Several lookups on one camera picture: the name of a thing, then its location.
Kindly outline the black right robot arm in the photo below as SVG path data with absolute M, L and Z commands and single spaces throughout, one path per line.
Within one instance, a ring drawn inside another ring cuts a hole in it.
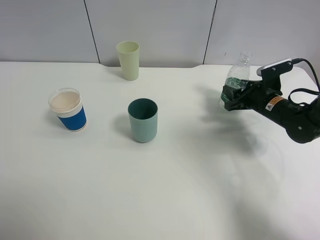
M 303 92 L 315 95 L 311 103 L 293 102 L 291 97 L 282 97 L 281 84 L 266 87 L 264 82 L 249 81 L 245 89 L 224 86 L 226 96 L 224 108 L 227 111 L 253 110 L 283 127 L 296 143 L 309 143 L 320 137 L 320 93 L 297 88 L 292 93 Z

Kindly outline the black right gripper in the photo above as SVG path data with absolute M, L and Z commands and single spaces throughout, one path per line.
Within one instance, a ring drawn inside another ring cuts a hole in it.
M 271 111 L 284 100 L 281 92 L 281 81 L 250 80 L 246 88 L 234 88 L 224 85 L 221 99 L 225 110 L 254 110 L 256 112 Z

